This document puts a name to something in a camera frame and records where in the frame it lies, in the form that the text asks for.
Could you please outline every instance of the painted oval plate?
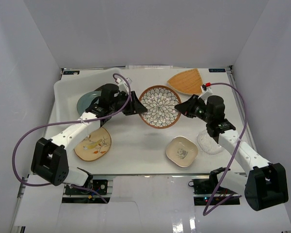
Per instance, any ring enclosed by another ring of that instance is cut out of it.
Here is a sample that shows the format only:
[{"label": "painted oval plate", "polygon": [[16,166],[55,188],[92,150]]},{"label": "painted oval plate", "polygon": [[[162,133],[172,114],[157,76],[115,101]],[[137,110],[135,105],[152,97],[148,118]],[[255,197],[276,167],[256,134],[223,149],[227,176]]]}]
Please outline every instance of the painted oval plate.
[{"label": "painted oval plate", "polygon": [[149,126],[156,129],[166,129],[174,125],[181,113],[175,105],[181,103],[178,94],[167,86],[156,85],[147,88],[139,101],[147,108],[146,113],[140,114],[141,119]]},{"label": "painted oval plate", "polygon": [[84,161],[94,161],[105,155],[111,147],[111,136],[102,127],[81,141],[74,152]]}]

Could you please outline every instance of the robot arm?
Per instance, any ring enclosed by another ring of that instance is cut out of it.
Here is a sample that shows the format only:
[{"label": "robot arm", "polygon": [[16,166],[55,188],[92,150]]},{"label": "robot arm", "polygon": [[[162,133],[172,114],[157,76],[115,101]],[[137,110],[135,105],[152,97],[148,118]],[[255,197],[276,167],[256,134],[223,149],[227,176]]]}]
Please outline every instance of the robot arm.
[{"label": "robot arm", "polygon": [[[176,105],[175,108],[186,117],[198,117],[205,121],[209,136],[232,154],[239,135],[236,128],[225,119],[224,101],[221,97],[212,95],[210,83],[202,85],[201,88],[200,96],[192,95],[189,100]],[[286,171],[281,164],[270,163],[243,141],[240,142],[235,159],[247,177],[229,170],[221,187],[245,196],[251,208],[256,211],[288,201]],[[225,168],[221,167],[210,173],[209,181],[214,187],[224,170]]]},{"label": "robot arm", "polygon": [[[73,124],[58,135],[38,140],[35,146],[31,171],[41,176],[51,184],[61,183],[84,186],[92,179],[92,175],[85,170],[69,167],[67,154],[91,132],[99,129],[110,120],[112,113],[119,111],[128,98],[128,87],[123,80],[117,79],[117,85],[106,84],[101,87],[101,96],[94,99],[90,106],[78,119],[80,123]],[[126,116],[146,112],[147,109],[139,102],[134,91],[130,100],[122,110]]]}]

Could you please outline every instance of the white wall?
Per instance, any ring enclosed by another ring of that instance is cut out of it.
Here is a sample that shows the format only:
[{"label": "white wall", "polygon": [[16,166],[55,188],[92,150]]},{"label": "white wall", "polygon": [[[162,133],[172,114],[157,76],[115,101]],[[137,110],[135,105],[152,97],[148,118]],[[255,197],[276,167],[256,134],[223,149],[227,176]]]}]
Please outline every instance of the white wall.
[{"label": "white wall", "polygon": [[291,221],[291,0],[270,0],[235,63],[259,153],[287,171]]},{"label": "white wall", "polygon": [[[60,69],[22,0],[0,0],[0,233],[9,232],[19,182],[12,150],[29,129],[45,123]],[[17,168],[28,174],[41,132],[29,136],[17,154]]]},{"label": "white wall", "polygon": [[24,0],[60,67],[235,63],[268,0]]}]

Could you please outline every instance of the decorative plate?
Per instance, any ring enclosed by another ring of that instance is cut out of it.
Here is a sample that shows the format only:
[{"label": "decorative plate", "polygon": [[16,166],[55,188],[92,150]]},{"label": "decorative plate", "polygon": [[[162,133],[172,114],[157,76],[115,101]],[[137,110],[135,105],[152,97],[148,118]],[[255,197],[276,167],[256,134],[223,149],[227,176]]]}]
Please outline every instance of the decorative plate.
[{"label": "decorative plate", "polygon": [[85,110],[89,107],[92,101],[101,95],[101,91],[91,91],[81,96],[77,103],[77,111],[81,116]]},{"label": "decorative plate", "polygon": [[108,152],[111,147],[111,136],[104,128],[99,128],[81,141],[74,152],[82,160],[94,161]]},{"label": "decorative plate", "polygon": [[182,94],[199,95],[202,93],[200,86],[203,84],[203,80],[198,69],[190,69],[176,74],[167,83]]},{"label": "decorative plate", "polygon": [[167,157],[180,167],[188,167],[198,155],[197,146],[189,139],[175,137],[166,147]]},{"label": "decorative plate", "polygon": [[167,86],[149,87],[141,94],[139,101],[148,110],[140,114],[141,119],[153,128],[166,129],[180,118],[181,113],[175,109],[175,105],[181,103],[180,97]]}]

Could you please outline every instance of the circuit board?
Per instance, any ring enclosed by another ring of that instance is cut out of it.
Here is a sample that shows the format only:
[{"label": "circuit board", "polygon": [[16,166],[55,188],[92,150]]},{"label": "circuit board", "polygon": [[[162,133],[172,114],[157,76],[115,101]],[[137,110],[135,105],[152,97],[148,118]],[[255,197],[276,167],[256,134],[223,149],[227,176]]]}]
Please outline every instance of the circuit board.
[{"label": "circuit board", "polygon": [[[86,188],[93,189],[100,195],[106,195],[108,192],[108,180],[93,180],[93,183],[89,183]],[[89,193],[89,191],[72,188],[69,185],[65,186],[65,194],[69,196],[88,195]]]}]

